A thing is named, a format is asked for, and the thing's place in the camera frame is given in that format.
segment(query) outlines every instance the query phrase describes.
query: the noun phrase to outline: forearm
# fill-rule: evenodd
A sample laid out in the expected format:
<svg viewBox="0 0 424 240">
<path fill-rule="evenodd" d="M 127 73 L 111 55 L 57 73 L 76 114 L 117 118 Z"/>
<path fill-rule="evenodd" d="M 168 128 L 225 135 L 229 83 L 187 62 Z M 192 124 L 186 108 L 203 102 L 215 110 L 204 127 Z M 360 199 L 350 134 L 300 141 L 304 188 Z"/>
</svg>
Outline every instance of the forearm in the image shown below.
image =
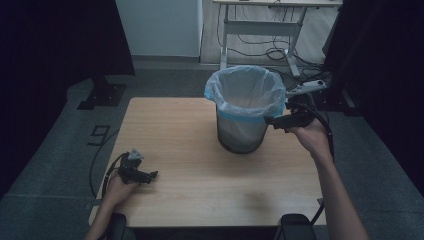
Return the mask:
<svg viewBox="0 0 424 240">
<path fill-rule="evenodd" d="M 315 159 L 330 239 L 369 239 L 332 159 Z"/>
<path fill-rule="evenodd" d="M 110 217 L 113 213 L 114 205 L 103 203 L 97 210 L 96 217 L 91 224 L 90 230 L 85 236 L 85 240 L 97 240 L 106 231 Z"/>
</svg>

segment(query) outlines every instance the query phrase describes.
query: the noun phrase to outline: black curtain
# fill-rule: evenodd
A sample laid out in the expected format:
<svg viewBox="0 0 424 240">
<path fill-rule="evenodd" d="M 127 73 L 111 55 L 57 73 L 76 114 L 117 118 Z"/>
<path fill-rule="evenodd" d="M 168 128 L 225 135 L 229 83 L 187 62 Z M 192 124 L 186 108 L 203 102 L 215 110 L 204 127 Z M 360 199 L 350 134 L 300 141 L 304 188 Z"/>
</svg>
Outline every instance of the black curtain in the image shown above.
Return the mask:
<svg viewBox="0 0 424 240">
<path fill-rule="evenodd" d="M 66 91 L 93 75 L 134 75 L 113 0 L 0 3 L 1 195 L 40 146 Z"/>
<path fill-rule="evenodd" d="M 422 1 L 346 0 L 325 65 L 424 195 L 423 23 Z"/>
</svg>

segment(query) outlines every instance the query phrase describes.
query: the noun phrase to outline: white wall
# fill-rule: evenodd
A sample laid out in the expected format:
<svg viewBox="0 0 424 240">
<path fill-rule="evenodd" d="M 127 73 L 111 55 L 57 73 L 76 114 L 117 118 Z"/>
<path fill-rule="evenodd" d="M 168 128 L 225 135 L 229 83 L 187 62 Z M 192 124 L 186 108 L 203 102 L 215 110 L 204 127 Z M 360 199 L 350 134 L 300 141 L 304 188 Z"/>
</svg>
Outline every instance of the white wall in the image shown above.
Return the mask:
<svg viewBox="0 0 424 240">
<path fill-rule="evenodd" d="M 131 55 L 199 57 L 202 0 L 116 0 Z"/>
</svg>

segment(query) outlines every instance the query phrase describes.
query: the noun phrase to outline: gray bin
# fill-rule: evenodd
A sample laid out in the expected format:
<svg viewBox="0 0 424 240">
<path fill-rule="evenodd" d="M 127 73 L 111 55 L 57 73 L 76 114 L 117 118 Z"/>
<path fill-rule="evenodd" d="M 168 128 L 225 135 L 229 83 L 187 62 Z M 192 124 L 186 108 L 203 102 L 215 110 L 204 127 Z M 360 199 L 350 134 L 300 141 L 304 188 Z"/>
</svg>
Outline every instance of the gray bin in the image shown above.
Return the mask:
<svg viewBox="0 0 424 240">
<path fill-rule="evenodd" d="M 280 115 L 286 89 L 278 74 L 258 66 L 236 66 L 212 74 L 205 97 L 216 103 L 218 140 L 234 153 L 250 153 L 262 143 L 264 116 Z"/>
</svg>

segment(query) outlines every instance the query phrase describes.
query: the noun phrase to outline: wooden table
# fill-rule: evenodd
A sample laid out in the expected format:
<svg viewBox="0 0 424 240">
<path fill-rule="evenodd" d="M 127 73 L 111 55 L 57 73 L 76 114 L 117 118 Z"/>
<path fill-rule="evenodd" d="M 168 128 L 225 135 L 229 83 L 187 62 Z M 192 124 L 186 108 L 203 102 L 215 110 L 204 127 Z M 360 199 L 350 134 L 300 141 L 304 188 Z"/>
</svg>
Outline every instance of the wooden table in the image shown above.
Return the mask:
<svg viewBox="0 0 424 240">
<path fill-rule="evenodd" d="M 220 69 L 227 67 L 227 35 L 262 35 L 262 36 L 288 36 L 292 41 L 285 50 L 287 63 L 294 77 L 300 77 L 295 58 L 293 57 L 296 43 L 303 26 L 306 10 L 308 7 L 340 7 L 342 0 L 213 0 L 214 3 L 225 5 L 225 17 L 223 22 L 223 40 L 221 49 Z M 297 22 L 258 22 L 229 20 L 229 5 L 257 5 L 257 6 L 281 6 L 302 7 Z"/>
<path fill-rule="evenodd" d="M 276 226 L 319 207 L 315 165 L 293 134 L 269 127 L 255 152 L 230 153 L 203 98 L 132 99 L 109 164 L 132 148 L 145 156 L 139 170 L 159 175 L 117 207 L 129 227 Z"/>
</svg>

